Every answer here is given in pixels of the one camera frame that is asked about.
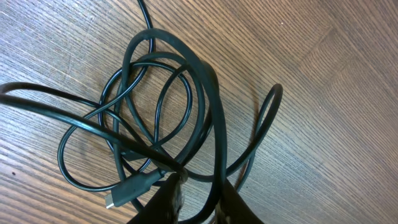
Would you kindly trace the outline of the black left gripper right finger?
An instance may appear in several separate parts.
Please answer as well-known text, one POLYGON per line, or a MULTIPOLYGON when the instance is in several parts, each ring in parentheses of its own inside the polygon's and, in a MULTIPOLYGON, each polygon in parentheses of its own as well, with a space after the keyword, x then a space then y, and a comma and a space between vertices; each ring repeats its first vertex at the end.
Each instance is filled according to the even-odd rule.
POLYGON ((228 179, 215 207, 215 224, 264 224, 246 205, 228 179))

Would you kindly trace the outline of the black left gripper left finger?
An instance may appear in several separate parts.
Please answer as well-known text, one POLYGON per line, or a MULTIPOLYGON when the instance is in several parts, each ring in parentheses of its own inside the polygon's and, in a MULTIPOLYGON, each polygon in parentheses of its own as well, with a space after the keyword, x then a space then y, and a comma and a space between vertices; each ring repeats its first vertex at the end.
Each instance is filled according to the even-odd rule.
POLYGON ((144 209, 127 224, 177 224, 183 207, 182 181, 171 174, 144 209))

